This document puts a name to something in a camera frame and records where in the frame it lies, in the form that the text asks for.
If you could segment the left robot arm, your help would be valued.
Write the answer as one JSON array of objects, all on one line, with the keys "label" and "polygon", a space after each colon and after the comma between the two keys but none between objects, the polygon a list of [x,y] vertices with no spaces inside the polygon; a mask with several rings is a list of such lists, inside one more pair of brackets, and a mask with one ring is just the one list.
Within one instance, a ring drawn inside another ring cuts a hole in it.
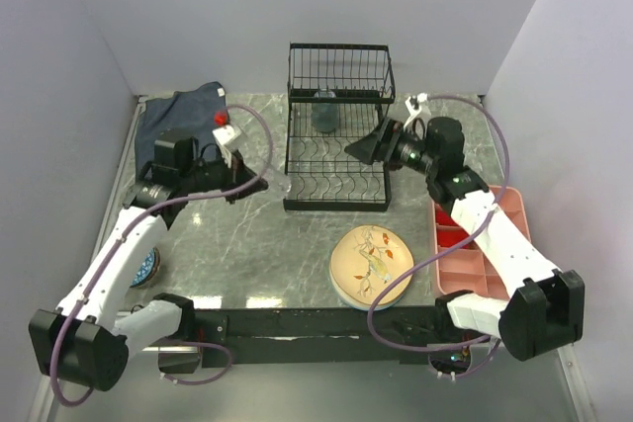
[{"label": "left robot arm", "polygon": [[195,304],[187,297],[163,293],[125,317],[118,311],[141,260],[188,203],[215,198],[233,203],[267,189],[262,173],[248,168],[238,151],[245,139],[239,127],[218,127],[213,136],[209,146],[216,157],[207,161],[205,147],[190,133],[162,132],[84,276],[55,309],[39,309],[31,318],[39,368],[63,405],[72,403],[62,393],[63,383],[108,391],[129,360],[154,343],[205,348],[198,339]]}]

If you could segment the blue grey ceramic mug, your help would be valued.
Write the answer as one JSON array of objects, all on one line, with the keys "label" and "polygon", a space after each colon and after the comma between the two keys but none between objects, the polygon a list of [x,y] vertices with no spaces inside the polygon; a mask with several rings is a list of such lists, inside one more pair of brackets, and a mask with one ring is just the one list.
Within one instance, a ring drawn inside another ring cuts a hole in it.
[{"label": "blue grey ceramic mug", "polygon": [[312,103],[311,121],[314,129],[318,132],[334,132],[339,122],[338,106],[331,102]]}]

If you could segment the clear glass cup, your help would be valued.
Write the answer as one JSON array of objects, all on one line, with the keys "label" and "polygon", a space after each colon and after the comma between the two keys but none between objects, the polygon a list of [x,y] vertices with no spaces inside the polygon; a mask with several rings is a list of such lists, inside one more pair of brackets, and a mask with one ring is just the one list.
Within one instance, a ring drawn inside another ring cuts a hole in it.
[{"label": "clear glass cup", "polygon": [[291,179],[274,167],[269,168],[263,178],[268,183],[269,190],[281,197],[286,197],[292,189]]}]

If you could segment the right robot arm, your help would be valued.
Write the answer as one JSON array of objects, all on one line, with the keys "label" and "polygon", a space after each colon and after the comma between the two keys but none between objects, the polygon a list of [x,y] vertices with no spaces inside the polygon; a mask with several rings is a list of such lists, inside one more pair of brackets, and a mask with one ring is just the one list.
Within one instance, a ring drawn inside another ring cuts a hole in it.
[{"label": "right robot arm", "polygon": [[438,298],[435,334],[457,340],[466,330],[498,339],[518,361],[582,339],[586,286],[574,270],[543,256],[501,209],[501,195],[465,163],[459,121],[438,117],[417,137],[390,118],[345,151],[358,161],[406,167],[425,177],[429,196],[497,271],[506,300],[462,290]]}]

